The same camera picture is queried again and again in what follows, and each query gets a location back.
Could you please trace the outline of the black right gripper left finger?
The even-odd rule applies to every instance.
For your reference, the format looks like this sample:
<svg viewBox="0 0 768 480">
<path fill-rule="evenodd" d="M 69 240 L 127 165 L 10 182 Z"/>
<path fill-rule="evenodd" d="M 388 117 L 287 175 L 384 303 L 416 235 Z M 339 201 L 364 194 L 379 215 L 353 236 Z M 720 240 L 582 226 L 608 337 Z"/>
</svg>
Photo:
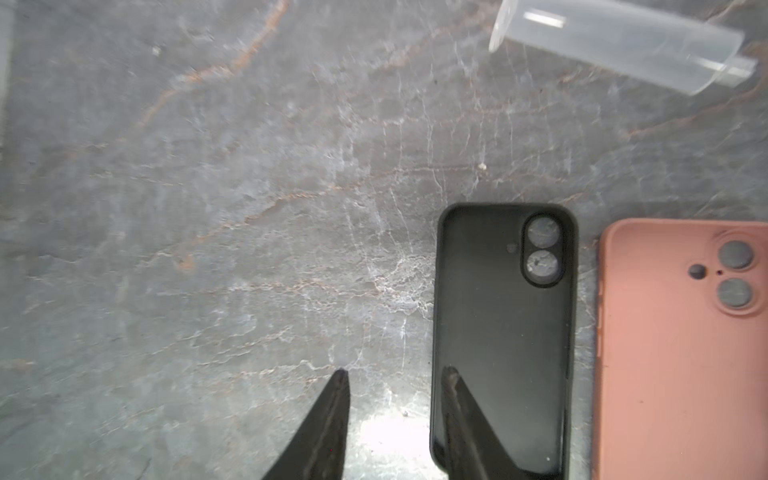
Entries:
<svg viewBox="0 0 768 480">
<path fill-rule="evenodd" d="M 338 369 L 263 479 L 342 479 L 350 401 L 349 374 Z"/>
</svg>

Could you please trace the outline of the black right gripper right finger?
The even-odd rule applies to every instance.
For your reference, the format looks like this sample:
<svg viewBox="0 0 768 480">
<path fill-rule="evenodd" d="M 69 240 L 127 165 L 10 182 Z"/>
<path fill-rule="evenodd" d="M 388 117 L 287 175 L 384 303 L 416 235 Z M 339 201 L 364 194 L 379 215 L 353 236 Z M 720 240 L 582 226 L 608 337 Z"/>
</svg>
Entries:
<svg viewBox="0 0 768 480">
<path fill-rule="evenodd" d="M 458 370 L 441 374 L 445 462 L 449 479 L 527 479 L 506 453 Z"/>
</svg>

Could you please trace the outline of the pink phone case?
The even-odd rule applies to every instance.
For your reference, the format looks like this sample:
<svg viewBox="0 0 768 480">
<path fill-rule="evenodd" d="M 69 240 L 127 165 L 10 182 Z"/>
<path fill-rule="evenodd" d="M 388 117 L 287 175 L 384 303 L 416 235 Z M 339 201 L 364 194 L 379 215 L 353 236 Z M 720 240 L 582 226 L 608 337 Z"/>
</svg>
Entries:
<svg viewBox="0 0 768 480">
<path fill-rule="evenodd" d="M 600 238 L 596 479 L 767 475 L 767 226 L 623 219 Z"/>
</svg>

